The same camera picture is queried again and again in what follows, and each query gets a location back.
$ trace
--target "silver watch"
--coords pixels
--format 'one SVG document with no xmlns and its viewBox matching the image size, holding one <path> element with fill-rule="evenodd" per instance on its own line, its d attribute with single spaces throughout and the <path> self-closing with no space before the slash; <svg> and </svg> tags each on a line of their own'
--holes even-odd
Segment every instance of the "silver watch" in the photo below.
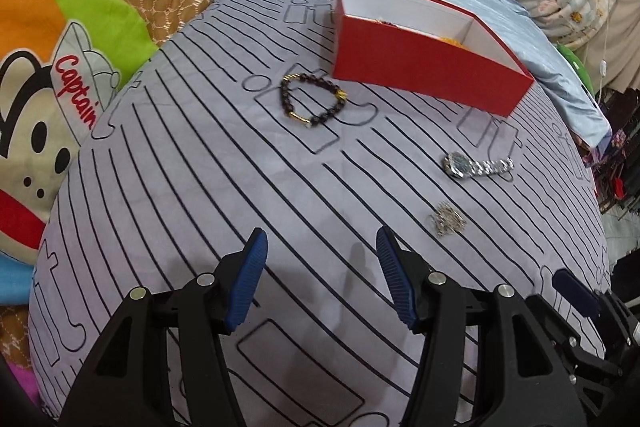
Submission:
<svg viewBox="0 0 640 427">
<path fill-rule="evenodd" d="M 477 162 L 460 152 L 450 152 L 442 161 L 445 172 L 452 178 L 472 178 L 490 176 L 513 171 L 513 160 L 507 158 L 498 161 Z"/>
</svg>

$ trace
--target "cartoon eye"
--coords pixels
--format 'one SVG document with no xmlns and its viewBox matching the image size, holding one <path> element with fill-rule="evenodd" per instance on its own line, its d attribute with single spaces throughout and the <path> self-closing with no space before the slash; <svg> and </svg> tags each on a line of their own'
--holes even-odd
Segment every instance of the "cartoon eye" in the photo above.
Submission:
<svg viewBox="0 0 640 427">
<path fill-rule="evenodd" d="M 56 174 L 62 174 L 65 171 L 66 167 L 69 165 L 71 161 L 71 153 L 69 149 L 63 147 L 58 151 L 58 155 L 56 156 L 56 162 L 53 165 L 53 168 Z"/>
<path fill-rule="evenodd" d="M 31 131 L 31 148 L 35 153 L 41 153 L 47 142 L 47 124 L 38 122 Z"/>
</svg>

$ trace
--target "watch face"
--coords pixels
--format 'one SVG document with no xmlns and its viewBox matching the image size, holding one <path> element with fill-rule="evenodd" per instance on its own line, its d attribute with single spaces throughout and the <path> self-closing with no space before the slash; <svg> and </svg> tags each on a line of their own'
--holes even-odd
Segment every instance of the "watch face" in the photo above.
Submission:
<svg viewBox="0 0 640 427">
<path fill-rule="evenodd" d="M 448 173 L 458 178 L 468 178 L 472 174 L 469 158 L 459 152 L 449 153 L 446 166 Z"/>
</svg>

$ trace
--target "beaded bracelet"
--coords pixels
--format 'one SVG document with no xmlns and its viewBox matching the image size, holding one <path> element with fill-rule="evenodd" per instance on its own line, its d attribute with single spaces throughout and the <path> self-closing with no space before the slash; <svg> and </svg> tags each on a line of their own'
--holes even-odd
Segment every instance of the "beaded bracelet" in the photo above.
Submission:
<svg viewBox="0 0 640 427">
<path fill-rule="evenodd" d="M 310 118 L 310 120 L 303 118 L 300 115 L 296 114 L 295 111 L 293 110 L 293 104 L 291 103 L 290 90 L 289 90 L 289 83 L 292 80 L 299 80 L 300 82 L 308 82 L 309 84 L 314 84 L 315 86 L 322 87 L 323 89 L 331 91 L 335 95 L 337 102 L 335 102 L 334 107 L 329 108 L 327 111 L 320 114 L 319 116 L 313 116 Z M 342 108 L 344 107 L 344 104 L 347 102 L 347 93 L 341 90 L 334 83 L 324 78 L 313 76 L 312 74 L 306 74 L 306 73 L 286 74 L 285 76 L 282 77 L 282 81 L 280 82 L 280 102 L 282 104 L 282 109 L 284 110 L 284 114 L 286 114 L 289 118 L 298 120 L 300 123 L 303 123 L 307 127 L 315 127 L 318 124 L 324 123 L 327 120 L 334 118 L 335 115 L 337 115 L 342 110 Z"/>
</svg>

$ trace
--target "blue rubber fingertip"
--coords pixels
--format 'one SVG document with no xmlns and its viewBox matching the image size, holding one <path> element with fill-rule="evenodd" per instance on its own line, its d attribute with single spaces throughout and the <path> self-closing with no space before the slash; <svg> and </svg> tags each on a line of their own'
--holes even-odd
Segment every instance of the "blue rubber fingertip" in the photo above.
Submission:
<svg viewBox="0 0 640 427">
<path fill-rule="evenodd" d="M 391 292 L 391 298 L 396 306 L 398 317 L 410 330 L 413 330 L 418 322 L 418 317 L 415 313 L 414 288 L 404 273 L 398 256 L 385 230 L 382 228 L 378 230 L 376 235 L 376 251 L 378 252 L 382 273 L 385 275 L 386 285 Z"/>
<path fill-rule="evenodd" d="M 246 314 L 249 312 L 255 289 L 258 287 L 260 275 L 262 275 L 264 264 L 267 261 L 267 246 L 267 234 L 261 232 L 247 253 L 244 263 L 238 271 L 236 281 L 231 286 L 229 306 L 225 317 L 225 326 L 229 331 L 235 331 L 244 322 Z"/>
</svg>

